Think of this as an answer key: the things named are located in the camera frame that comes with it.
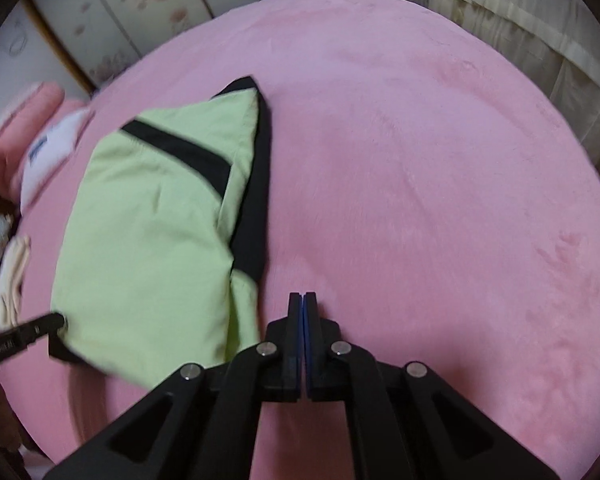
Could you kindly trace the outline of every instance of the light green garment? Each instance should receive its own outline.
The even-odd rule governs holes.
[[[195,170],[125,132],[98,143],[52,291],[71,351],[153,388],[184,363],[215,366],[258,341],[256,284],[232,271],[228,246],[257,119],[253,89],[137,117],[229,162],[224,200]]]

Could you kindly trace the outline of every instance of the pink mattress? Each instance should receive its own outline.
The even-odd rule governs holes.
[[[349,340],[392,364],[423,360],[563,480],[581,478],[600,453],[600,183],[520,72],[402,0],[266,0],[117,79],[22,223],[24,317],[49,310],[98,140],[247,74],[273,114],[262,325],[290,291],[315,290]],[[142,395],[50,360],[46,342],[0,381],[56,461]],[[348,450],[341,406],[266,406],[252,478],[352,478]]]

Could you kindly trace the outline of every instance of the black trim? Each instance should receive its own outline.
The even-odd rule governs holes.
[[[222,156],[202,148],[190,140],[164,132],[135,119],[120,129],[136,139],[174,156],[192,170],[197,171],[224,198],[224,192],[229,183],[231,165]]]
[[[258,92],[258,126],[253,145],[251,176],[244,191],[229,247],[234,269],[260,284],[267,256],[267,210],[271,160],[271,112],[253,77],[232,82],[218,95],[253,88]]]

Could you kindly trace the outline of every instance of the metal screw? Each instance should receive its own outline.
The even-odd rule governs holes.
[[[331,345],[331,351],[336,355],[346,355],[351,352],[351,345],[346,341],[336,341]]]
[[[273,355],[278,351],[278,347],[275,343],[265,341],[256,346],[256,352],[261,356]]]
[[[202,369],[197,364],[193,364],[193,363],[186,364],[180,369],[180,375],[186,381],[195,379],[201,373],[202,373]]]
[[[407,373],[411,377],[419,379],[427,375],[427,367],[422,363],[414,361],[407,365]]]

